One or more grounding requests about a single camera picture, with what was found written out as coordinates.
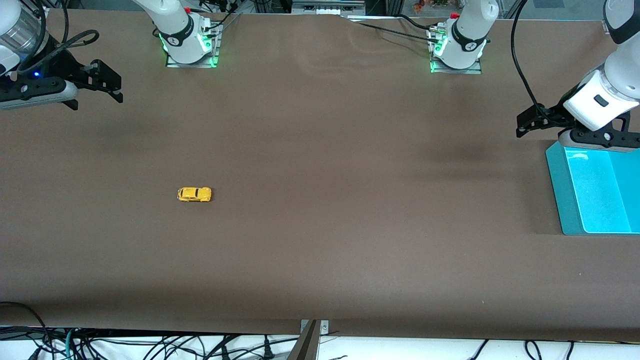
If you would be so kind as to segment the yellow beetle toy car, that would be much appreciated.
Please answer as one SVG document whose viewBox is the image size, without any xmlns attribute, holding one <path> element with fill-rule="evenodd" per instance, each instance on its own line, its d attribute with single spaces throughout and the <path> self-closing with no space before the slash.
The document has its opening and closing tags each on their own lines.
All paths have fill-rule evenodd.
<svg viewBox="0 0 640 360">
<path fill-rule="evenodd" d="M 210 187 L 181 187 L 177 192 L 180 202 L 210 202 L 213 190 Z"/>
</svg>

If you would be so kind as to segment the teal plastic bin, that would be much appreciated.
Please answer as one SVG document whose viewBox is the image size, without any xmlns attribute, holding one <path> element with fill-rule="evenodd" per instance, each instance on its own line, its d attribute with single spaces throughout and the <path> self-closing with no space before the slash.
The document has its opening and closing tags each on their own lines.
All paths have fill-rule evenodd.
<svg viewBox="0 0 640 360">
<path fill-rule="evenodd" d="M 545 151 L 562 233 L 640 236 L 640 149 L 562 146 Z"/>
</svg>

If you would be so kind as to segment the grey power strip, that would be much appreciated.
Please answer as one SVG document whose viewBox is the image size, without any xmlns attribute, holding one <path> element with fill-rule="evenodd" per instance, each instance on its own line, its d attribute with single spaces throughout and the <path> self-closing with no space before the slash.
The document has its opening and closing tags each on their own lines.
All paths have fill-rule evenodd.
<svg viewBox="0 0 640 360">
<path fill-rule="evenodd" d="M 291 14 L 365 16 L 365 0 L 291 0 Z"/>
</svg>

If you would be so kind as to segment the brown table cover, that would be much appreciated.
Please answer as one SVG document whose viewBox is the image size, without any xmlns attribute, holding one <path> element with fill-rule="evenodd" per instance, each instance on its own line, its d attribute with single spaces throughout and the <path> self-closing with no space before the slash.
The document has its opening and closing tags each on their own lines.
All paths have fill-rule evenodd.
<svg viewBox="0 0 640 360">
<path fill-rule="evenodd" d="M 0 301 L 51 327 L 640 341 L 640 235 L 562 233 L 510 21 L 480 75 L 334 15 L 242 15 L 210 69 L 167 68 L 145 13 L 70 24 L 124 100 L 0 110 Z"/>
</svg>

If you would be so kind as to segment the dark table support beam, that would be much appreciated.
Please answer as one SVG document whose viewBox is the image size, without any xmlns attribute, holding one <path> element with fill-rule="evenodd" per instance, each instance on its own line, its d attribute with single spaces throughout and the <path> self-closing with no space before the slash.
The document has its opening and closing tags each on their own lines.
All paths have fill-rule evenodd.
<svg viewBox="0 0 640 360">
<path fill-rule="evenodd" d="M 286 360 L 317 360 L 322 332 L 322 320 L 308 320 Z"/>
</svg>

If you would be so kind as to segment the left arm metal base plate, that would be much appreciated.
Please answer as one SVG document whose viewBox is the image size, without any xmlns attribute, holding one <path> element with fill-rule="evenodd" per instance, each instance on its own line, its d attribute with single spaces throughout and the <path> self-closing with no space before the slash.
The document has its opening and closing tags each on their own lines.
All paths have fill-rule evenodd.
<svg viewBox="0 0 640 360">
<path fill-rule="evenodd" d="M 450 39 L 445 22 L 430 25 L 425 31 L 429 44 L 431 73 L 451 75 L 480 75 L 482 65 L 480 56 L 486 41 L 480 43 L 478 50 L 464 51 L 464 48 Z"/>
</svg>

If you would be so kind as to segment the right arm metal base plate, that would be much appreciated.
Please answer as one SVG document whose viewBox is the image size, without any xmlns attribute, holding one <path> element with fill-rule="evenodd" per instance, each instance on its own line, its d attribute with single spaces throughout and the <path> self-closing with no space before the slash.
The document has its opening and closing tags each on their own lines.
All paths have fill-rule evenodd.
<svg viewBox="0 0 640 360">
<path fill-rule="evenodd" d="M 176 36 L 160 35 L 167 68 L 212 69 L 218 65 L 224 25 L 200 17 L 199 25 L 178 46 Z"/>
</svg>

